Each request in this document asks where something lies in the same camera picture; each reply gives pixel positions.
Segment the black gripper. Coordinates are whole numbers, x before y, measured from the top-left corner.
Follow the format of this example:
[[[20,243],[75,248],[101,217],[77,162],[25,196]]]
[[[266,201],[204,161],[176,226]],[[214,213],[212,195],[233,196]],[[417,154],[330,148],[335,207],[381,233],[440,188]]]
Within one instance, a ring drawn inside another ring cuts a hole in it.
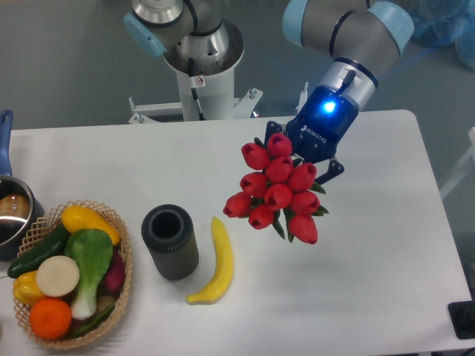
[[[358,114],[358,108],[351,101],[337,96],[328,87],[318,86],[297,116],[286,125],[267,122],[264,143],[273,134],[283,134],[289,137],[293,153],[304,161],[317,163],[330,159],[327,172],[315,178],[315,183],[323,185],[344,173],[335,152]]]

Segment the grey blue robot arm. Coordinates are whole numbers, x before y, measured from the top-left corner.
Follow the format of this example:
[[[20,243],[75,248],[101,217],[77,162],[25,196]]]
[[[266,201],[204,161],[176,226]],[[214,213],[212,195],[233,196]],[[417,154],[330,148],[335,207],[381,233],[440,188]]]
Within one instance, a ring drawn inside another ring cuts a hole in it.
[[[215,1],[133,1],[123,24],[148,55],[162,56],[177,76],[186,121],[243,117],[234,98],[234,70],[243,37]],[[326,52],[332,64],[312,93],[303,93],[296,117],[270,122],[266,134],[286,132],[299,162],[328,161],[316,179],[341,174],[335,153],[413,35],[410,15],[388,1],[291,1],[282,31],[292,43]]]

